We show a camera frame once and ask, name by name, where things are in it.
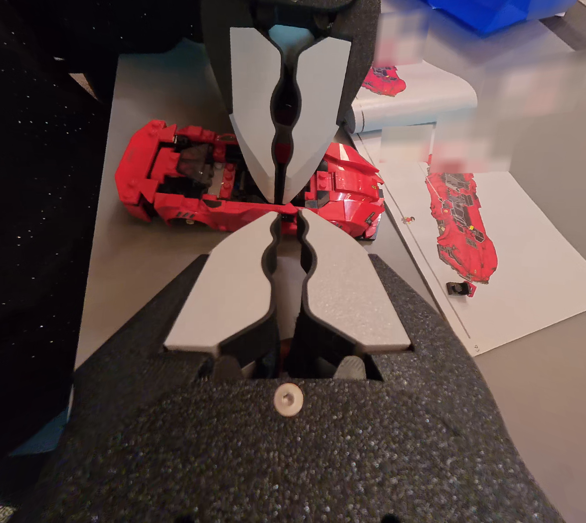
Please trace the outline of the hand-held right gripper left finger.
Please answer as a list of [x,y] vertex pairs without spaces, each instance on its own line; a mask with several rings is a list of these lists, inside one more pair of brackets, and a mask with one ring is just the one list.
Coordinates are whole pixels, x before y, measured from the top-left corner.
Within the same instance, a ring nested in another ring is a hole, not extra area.
[[263,357],[279,337],[274,294],[281,216],[268,212],[209,254],[164,346],[213,357]]

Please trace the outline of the red lego car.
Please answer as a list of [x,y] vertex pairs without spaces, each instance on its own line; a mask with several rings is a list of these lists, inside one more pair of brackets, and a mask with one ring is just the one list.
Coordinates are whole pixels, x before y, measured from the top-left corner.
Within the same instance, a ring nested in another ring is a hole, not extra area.
[[374,240],[385,211],[378,169],[355,149],[330,143],[304,188],[285,205],[271,204],[254,182],[234,133],[179,129],[152,120],[130,139],[115,173],[119,198],[134,217],[168,225],[237,231],[268,212],[282,234],[297,232],[307,208],[353,238]]

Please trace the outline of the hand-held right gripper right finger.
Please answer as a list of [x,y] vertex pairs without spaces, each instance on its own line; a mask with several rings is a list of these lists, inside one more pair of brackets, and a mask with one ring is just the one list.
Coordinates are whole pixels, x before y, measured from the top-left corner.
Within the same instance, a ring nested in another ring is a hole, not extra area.
[[367,251],[311,210],[297,236],[306,272],[295,337],[316,355],[404,351],[411,340]]

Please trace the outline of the person's dark speckled clothing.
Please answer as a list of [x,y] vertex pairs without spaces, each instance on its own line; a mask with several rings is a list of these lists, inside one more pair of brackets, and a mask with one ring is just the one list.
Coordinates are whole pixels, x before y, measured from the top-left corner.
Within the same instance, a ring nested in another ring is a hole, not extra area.
[[70,394],[118,57],[201,0],[1,0],[1,459]]

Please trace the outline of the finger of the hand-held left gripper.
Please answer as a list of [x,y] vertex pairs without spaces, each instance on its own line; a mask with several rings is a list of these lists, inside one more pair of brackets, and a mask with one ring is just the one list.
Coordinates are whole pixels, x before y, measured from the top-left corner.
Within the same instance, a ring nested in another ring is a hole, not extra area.
[[254,182],[269,203],[275,200],[276,134],[271,101],[281,79],[281,52],[255,28],[231,27],[231,124]]
[[282,203],[292,201],[313,175],[338,129],[336,123],[351,43],[313,35],[280,35],[292,70],[298,113],[291,127]]

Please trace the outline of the lego instruction booklet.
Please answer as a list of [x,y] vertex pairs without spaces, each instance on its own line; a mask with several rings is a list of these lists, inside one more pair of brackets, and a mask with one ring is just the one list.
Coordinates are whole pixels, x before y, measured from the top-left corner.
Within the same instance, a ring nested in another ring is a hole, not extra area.
[[[477,105],[466,80],[421,61],[372,67],[349,117],[388,217],[473,356],[585,312],[584,258],[490,162]],[[464,281],[472,298],[447,295]]]

